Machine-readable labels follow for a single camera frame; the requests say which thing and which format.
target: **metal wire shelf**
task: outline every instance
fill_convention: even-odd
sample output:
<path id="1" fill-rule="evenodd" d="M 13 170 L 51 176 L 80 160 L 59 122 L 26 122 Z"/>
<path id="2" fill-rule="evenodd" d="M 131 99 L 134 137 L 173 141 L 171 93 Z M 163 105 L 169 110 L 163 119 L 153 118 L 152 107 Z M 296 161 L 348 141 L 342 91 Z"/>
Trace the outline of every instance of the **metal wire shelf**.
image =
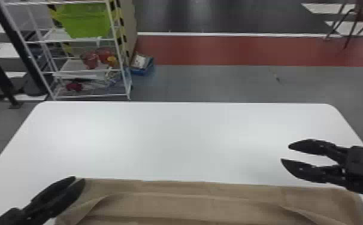
<path id="1" fill-rule="evenodd" d="M 19 1 L 19 0 L 8 0 L 5 2 L 5 5 L 60 5 L 60 4 L 94 4 L 94 3 L 105 3 L 105 0 L 88 0 L 88 1 L 41 1 L 41 0 L 28 0 L 28 1 Z"/>
<path id="2" fill-rule="evenodd" d="M 120 26 L 115 25 L 114 28 L 116 32 L 118 32 Z M 43 35 L 41 40 L 27 41 L 26 43 L 38 44 L 38 43 L 54 43 L 54 42 L 97 42 L 97 41 L 113 41 L 113 38 L 112 37 L 71 38 L 70 35 L 65 31 L 65 29 L 51 28 L 47 31 L 45 35 Z"/>
<path id="3" fill-rule="evenodd" d="M 47 18 L 51 23 L 45 23 L 45 17 L 36 17 L 38 10 L 32 11 L 33 5 L 48 5 L 59 4 L 105 4 L 106 12 L 109 15 L 110 31 L 107 37 L 85 37 L 85 38 L 71 38 L 70 35 L 63 28 L 56 27 L 52 18 Z M 49 91 L 53 100 L 62 98 L 88 98 L 88 97 L 101 97 L 101 96 L 126 96 L 129 100 L 132 87 L 132 78 L 128 71 L 129 59 L 126 54 L 126 41 L 124 28 L 120 26 L 121 9 L 113 0 L 0 0 L 0 5 L 10 20 L 14 30 L 20 35 L 21 40 L 25 43 L 25 49 L 31 56 L 32 52 L 29 48 L 30 45 L 39 46 L 42 49 L 43 56 L 47 59 L 47 67 L 40 68 L 36 60 L 30 57 L 32 63 L 37 68 L 41 79 Z M 8 10 L 8 6 L 16 5 L 15 14 L 19 14 L 18 8 L 23 9 L 23 15 L 29 16 L 29 23 L 25 22 L 22 25 L 16 24 L 13 16 Z M 113 15 L 113 10 L 116 10 L 116 16 Z M 31 25 L 35 31 L 36 39 L 32 41 L 25 41 L 21 36 L 19 27 Z M 113 55 L 118 59 L 118 67 L 112 68 L 106 64 L 100 63 L 95 69 L 86 69 L 86 66 L 79 59 L 79 55 L 91 51 L 91 48 L 97 49 L 102 46 L 109 45 L 113 48 Z M 113 73 L 117 73 L 121 79 L 118 79 L 116 84 L 111 80 Z M 52 74 L 55 78 L 56 85 L 48 85 L 44 74 Z M 66 84 L 74 79 L 81 79 L 84 89 L 81 92 L 68 91 Z"/>
<path id="4" fill-rule="evenodd" d="M 126 77 L 128 81 L 118 81 L 113 84 L 111 81 L 104 80 L 90 80 L 81 82 L 83 90 L 76 92 L 75 90 L 67 90 L 66 85 L 71 83 L 71 80 L 63 80 L 58 82 L 58 86 L 55 88 L 54 97 L 56 99 L 71 99 L 71 98 L 91 98 L 91 97 L 109 97 L 109 96 L 128 96 L 132 89 L 131 77 Z"/>

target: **green bin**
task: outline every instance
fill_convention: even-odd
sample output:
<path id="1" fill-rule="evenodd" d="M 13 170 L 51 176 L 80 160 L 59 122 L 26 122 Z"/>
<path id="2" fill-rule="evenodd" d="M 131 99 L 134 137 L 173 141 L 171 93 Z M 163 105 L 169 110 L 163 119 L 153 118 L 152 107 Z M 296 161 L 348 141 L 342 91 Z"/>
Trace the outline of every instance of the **green bin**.
<path id="1" fill-rule="evenodd" d="M 113 20 L 117 20 L 114 1 L 110 1 Z M 59 21 L 71 38 L 107 37 L 110 19 L 106 4 L 68 4 L 50 9 L 53 19 Z"/>

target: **wire rack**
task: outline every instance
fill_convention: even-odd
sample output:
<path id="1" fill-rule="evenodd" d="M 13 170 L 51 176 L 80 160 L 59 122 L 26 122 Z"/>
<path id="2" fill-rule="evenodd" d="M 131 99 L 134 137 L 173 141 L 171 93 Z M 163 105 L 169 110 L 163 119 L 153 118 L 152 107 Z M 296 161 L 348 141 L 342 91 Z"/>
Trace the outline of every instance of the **wire rack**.
<path id="1" fill-rule="evenodd" d="M 65 4 L 104 4 L 109 15 L 109 33 L 106 37 L 72 38 L 65 28 L 56 25 L 49 14 L 48 7 Z M 31 60 L 53 100 L 107 96 L 126 96 L 131 100 L 132 78 L 118 4 L 118 1 L 112 0 L 0 0 L 7 19 L 24 42 L 28 54 L 32 55 L 29 45 L 37 45 L 42 49 L 47 66 L 42 68 L 35 58 L 31 57 Z M 34 31 L 36 38 L 25 40 L 21 33 L 24 29 Z M 86 68 L 80 55 L 100 47 L 108 47 L 115 52 L 117 66 L 99 63 L 94 69 Z M 53 84 L 46 82 L 46 74 L 54 76 Z M 67 85 L 74 81 L 82 85 L 82 91 L 67 89 Z"/>

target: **cloth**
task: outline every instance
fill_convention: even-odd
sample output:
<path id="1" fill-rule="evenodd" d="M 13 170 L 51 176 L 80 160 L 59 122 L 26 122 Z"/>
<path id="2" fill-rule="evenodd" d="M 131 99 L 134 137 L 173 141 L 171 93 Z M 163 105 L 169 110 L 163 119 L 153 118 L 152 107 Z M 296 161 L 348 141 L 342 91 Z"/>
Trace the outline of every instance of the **cloth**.
<path id="1" fill-rule="evenodd" d="M 87 180 L 56 224 L 363 225 L 363 203 L 337 188 Z"/>

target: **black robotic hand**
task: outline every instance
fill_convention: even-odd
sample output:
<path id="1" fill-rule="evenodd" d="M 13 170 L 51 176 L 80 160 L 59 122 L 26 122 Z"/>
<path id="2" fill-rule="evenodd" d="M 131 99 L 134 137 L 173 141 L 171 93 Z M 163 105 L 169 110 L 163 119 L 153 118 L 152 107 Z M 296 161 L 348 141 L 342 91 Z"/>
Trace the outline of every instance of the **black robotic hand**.
<path id="1" fill-rule="evenodd" d="M 313 166 L 307 163 L 281 159 L 283 166 L 295 177 L 314 183 L 331 183 L 363 194 L 363 147 L 338 147 L 335 144 L 307 139 L 289 145 L 291 150 L 326 156 L 337 165 Z"/>
<path id="2" fill-rule="evenodd" d="M 23 209 L 12 208 L 0 216 L 0 225 L 42 225 L 73 204 L 85 187 L 85 179 L 68 177 L 36 195 Z"/>

